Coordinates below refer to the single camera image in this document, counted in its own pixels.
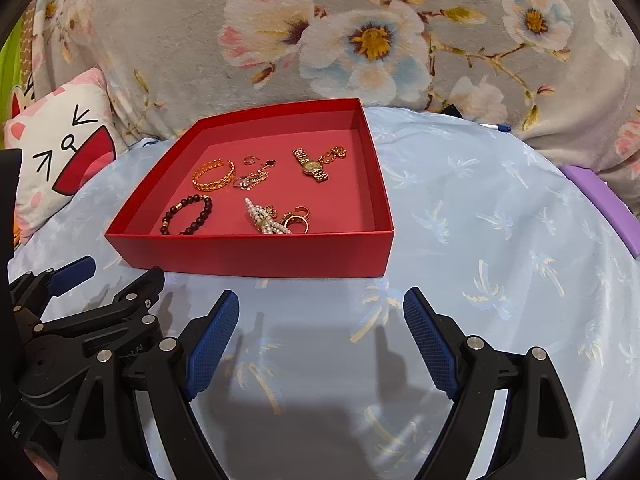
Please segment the person's left hand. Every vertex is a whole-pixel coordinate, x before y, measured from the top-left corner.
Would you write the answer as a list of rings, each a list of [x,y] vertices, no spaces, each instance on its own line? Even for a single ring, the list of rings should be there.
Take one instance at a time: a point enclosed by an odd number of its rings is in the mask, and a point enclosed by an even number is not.
[[[44,456],[31,448],[24,449],[25,454],[46,480],[58,480],[58,470]]]

